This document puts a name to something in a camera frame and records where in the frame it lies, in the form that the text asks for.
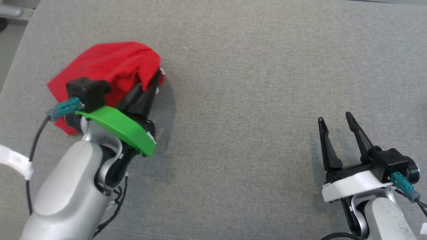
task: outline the red cloth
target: red cloth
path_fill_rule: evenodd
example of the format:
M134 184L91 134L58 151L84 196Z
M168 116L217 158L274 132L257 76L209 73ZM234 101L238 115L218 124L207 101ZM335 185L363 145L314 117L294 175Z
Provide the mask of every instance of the red cloth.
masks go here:
M95 45L60 72L48 84L50 92L58 102L68 99L65 84L86 77L90 80L107 80L111 92L105 95L106 105L115 107L140 81L145 91L154 74L160 68L160 56L148 46L138 42L120 42ZM75 134L65 119L55 125L67 134Z

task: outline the green bracket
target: green bracket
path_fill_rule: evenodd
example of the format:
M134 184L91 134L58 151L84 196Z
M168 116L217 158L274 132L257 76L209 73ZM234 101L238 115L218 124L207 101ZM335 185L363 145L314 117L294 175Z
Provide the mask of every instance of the green bracket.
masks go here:
M77 111L76 114L90 118L100 127L147 156L150 156L156 148L157 143L151 135L115 108L103 106L91 113Z

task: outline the white strap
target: white strap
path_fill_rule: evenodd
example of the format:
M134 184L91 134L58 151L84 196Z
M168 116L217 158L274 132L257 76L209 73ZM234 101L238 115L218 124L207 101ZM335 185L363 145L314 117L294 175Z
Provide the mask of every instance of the white strap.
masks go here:
M18 152L0 144L0 164L8 165L18 171L25 180L30 180L33 172L32 163Z

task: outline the gray table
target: gray table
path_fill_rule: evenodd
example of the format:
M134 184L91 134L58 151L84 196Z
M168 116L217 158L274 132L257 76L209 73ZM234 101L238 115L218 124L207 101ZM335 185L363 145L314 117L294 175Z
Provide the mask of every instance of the gray table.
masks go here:
M163 59L153 106L158 148L129 167L121 213L99 239L320 239L348 231L324 203L317 118L344 164L358 162L344 113L371 141L427 168L425 6L353 1L139 3L44 0L0 95L0 143L24 154L45 84L88 47L139 41ZM68 147L53 125L39 141L33 195ZM24 181L0 167L0 223L27 219ZM427 178L416 185L427 194ZM420 239L424 216L396 196Z

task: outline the black cable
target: black cable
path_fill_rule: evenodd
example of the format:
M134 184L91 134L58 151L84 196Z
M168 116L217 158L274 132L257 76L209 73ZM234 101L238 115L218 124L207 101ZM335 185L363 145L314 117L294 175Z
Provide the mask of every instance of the black cable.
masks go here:
M32 214L32 203L31 203L31 194L29 192L29 180L25 181L25 188L26 188L26 192L27 192L28 211L29 211L29 215L31 216L31 214Z
M119 189L120 192L118 192L117 190L114 190L114 193L117 194L117 197L116 197L116 199L114 199L114 202L117 203L117 204L119 204L119 199L120 199L120 197L122 196L122 193L123 193L122 188L120 186L118 187L118 189Z
M420 206L420 208L421 208L421 210L423 211L424 215L426 215L426 217L427 217L427 210L426 210L426 209L425 209L425 207L421 204L420 199L416 198L416 199L415 199L415 202L417 202L417 203L418 203L418 206Z
M361 240L360 237L350 234L350 233L346 233L346 232L336 232L336 233L331 233L328 236L322 238L321 240L331 240L334 238L339 238L339 237L346 237L346 238L350 238L350 239L354 239L354 240Z
M114 218L119 214L120 208L122 207L123 201L125 200L126 190L128 189L128 176L125 177L125 189L123 190L123 197L120 202L117 204L117 208L114 211L114 214L104 223L98 225L98 230L95 232L94 237L96 237L109 223L111 223Z
M399 189L397 189L397 188L395 189L395 192L397 192L398 194L400 194L400 195L402 195L402 196L406 197L406 194L405 194L404 192L400 191L400 190L399 190ZM419 199L418 199L418 201L420 202L421 206L423 206L423 207L427 208L427 204L425 204L425 203L421 202Z
M29 162L32 162L32 159L34 158L34 152L35 152L35 147L37 146L38 138L40 137L41 131L43 131L44 127L46 126L47 122L49 122L49 120L50 120L50 116L47 116L43 120L43 123L40 125L40 128L38 129L37 133L35 134L34 141L32 142L32 146L31 146L31 152L30 152L29 158L28 158ZM31 214L32 214L32 203L31 203L31 193L29 190L29 180L27 180L25 182L25 188L26 188L26 194L27 194L28 211L29 211L29 215L31 216Z

